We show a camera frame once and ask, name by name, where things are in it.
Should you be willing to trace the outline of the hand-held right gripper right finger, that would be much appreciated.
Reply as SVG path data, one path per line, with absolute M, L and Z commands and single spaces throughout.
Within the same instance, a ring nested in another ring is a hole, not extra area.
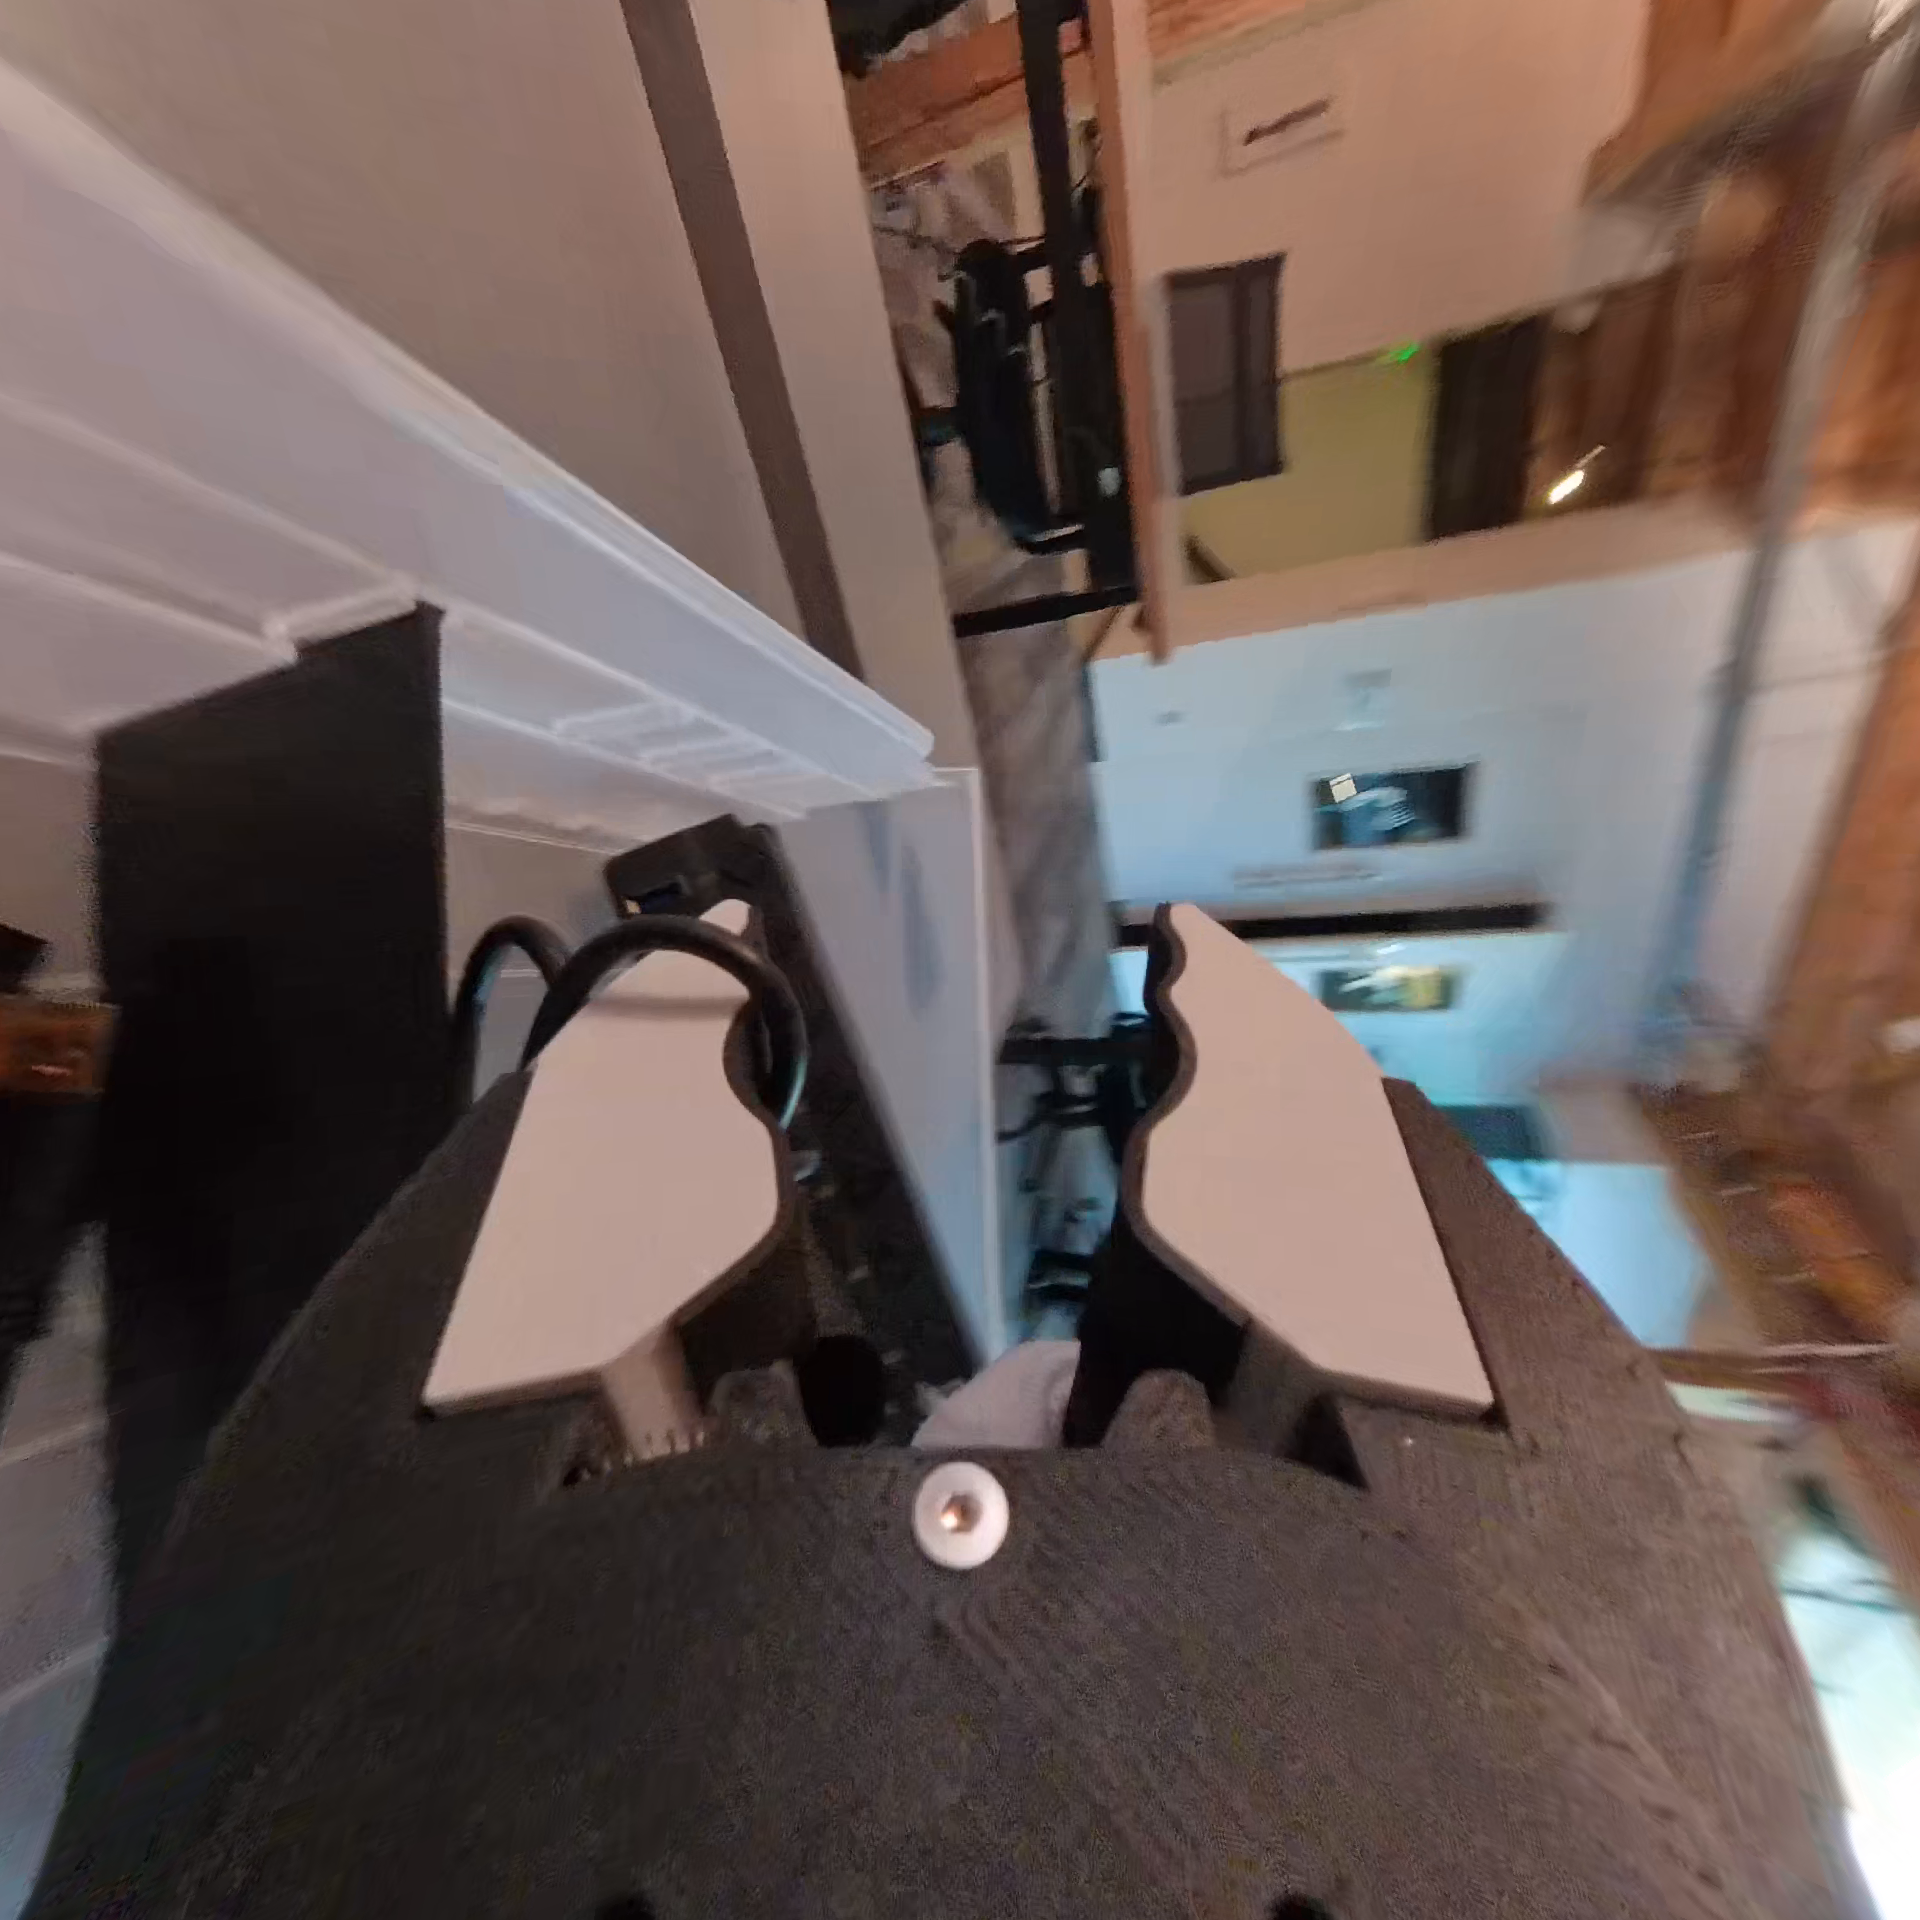
M 1419 1412 L 1493 1412 L 1494 1384 L 1374 1057 L 1196 904 L 1147 944 L 1159 1090 L 1119 1220 L 1256 1358 L 1308 1388 Z

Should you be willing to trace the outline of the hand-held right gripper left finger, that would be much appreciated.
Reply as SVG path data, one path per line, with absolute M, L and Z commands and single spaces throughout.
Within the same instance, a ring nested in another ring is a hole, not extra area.
M 797 999 L 757 921 L 642 914 L 550 971 L 424 1410 L 590 1395 L 634 1454 L 694 1443 L 685 1326 L 797 1202 Z

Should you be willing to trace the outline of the long black usb hub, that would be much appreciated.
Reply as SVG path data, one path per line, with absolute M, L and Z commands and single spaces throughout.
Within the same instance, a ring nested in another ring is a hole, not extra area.
M 776 831 L 733 817 L 698 824 L 614 852 L 604 875 L 619 920 L 694 914 L 726 898 L 757 912 L 758 942 L 807 1022 L 800 1145 L 821 1168 L 803 1190 L 807 1225 L 832 1272 L 823 1308 L 853 1318 L 853 1331 L 879 1351 L 892 1398 L 916 1412 L 918 1393 L 957 1380 L 971 1351 L 879 1081 Z

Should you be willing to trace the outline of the clear plastic bin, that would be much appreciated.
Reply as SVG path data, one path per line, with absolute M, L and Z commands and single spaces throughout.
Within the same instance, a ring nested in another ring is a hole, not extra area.
M 980 1350 L 991 916 L 909 458 L 851 547 L 879 650 L 842 668 L 242 254 L 5 68 L 5 760 L 93 778 L 109 730 L 439 611 L 460 857 L 774 824 Z

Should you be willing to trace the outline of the person's right hand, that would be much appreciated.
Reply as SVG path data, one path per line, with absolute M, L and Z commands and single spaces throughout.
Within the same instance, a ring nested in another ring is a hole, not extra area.
M 922 1420 L 912 1448 L 936 1454 L 1051 1451 L 1080 1361 L 1071 1337 L 1027 1339 L 957 1386 Z

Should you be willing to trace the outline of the black bin divider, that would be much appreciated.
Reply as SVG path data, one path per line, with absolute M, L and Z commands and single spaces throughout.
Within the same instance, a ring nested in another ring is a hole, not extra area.
M 440 1138 L 440 614 L 315 640 L 93 760 L 111 1592 Z

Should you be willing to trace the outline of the black mesh office chair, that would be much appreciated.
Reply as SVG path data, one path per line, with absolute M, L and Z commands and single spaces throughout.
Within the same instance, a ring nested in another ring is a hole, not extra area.
M 1285 254 L 1276 254 L 1167 276 L 1181 497 L 1285 473 L 1285 266 Z

